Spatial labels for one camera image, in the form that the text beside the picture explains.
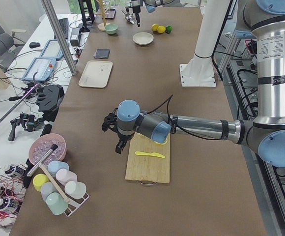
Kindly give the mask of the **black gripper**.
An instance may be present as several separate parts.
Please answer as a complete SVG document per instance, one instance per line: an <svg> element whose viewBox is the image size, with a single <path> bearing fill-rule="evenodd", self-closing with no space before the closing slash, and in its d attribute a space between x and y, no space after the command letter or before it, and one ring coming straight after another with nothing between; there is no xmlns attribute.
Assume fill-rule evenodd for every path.
<svg viewBox="0 0 285 236"><path fill-rule="evenodd" d="M118 154L121 154L124 147L126 146L126 142L131 140L134 137L134 132L132 132L129 135L124 135L121 134L121 132L118 130L118 125L117 125L117 115L115 112L109 113L105 118L104 122L101 126L102 130L106 132L108 129L116 133L119 137L119 141L115 147L115 151Z"/></svg>
<svg viewBox="0 0 285 236"><path fill-rule="evenodd" d="M126 12L129 13L129 10L132 10L132 13L135 15L137 26L140 27L140 12L141 12L142 2L141 0L131 0L129 5L125 7Z"/></svg>

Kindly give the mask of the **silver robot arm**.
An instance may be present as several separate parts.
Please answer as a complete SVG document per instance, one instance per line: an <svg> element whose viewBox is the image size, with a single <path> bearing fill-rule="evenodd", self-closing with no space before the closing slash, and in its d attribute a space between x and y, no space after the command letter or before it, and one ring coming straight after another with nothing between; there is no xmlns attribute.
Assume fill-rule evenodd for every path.
<svg viewBox="0 0 285 236"><path fill-rule="evenodd" d="M146 6L149 13L155 11L156 7L159 6L175 6L182 7L183 5L179 0L131 0L129 6L125 7L126 13L133 15L136 18L137 26L141 26L140 12L141 7Z"/></svg>
<svg viewBox="0 0 285 236"><path fill-rule="evenodd" d="M160 7L155 13L142 11L142 26L130 26L123 17L117 16L117 34L101 34L100 43L110 48L114 67L108 86L97 97L103 119L120 102L132 99L144 110L151 111L171 94L170 112L183 116L208 119L232 119L226 93L221 81L216 87L182 87L179 63L192 57L203 17L197 8ZM150 31L153 23L173 26L171 34L156 34L153 43L139 46L132 36L137 32ZM115 152L117 135L112 131L100 133L96 155L106 168L124 168L129 151L128 144L122 155ZM216 166L245 165L242 150L230 141L207 141L189 135L171 136L171 166L174 171L212 168Z"/></svg>

